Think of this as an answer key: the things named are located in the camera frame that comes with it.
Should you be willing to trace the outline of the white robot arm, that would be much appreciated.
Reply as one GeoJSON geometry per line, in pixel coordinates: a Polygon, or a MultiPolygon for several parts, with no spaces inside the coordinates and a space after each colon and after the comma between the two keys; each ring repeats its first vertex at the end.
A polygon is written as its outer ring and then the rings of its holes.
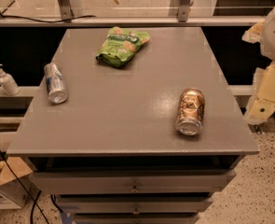
{"type": "Polygon", "coordinates": [[[260,44],[261,54],[271,59],[265,69],[257,68],[253,78],[253,94],[246,106],[244,119],[250,125],[259,125],[275,112],[275,7],[264,21],[247,30],[242,40],[260,44]]]}

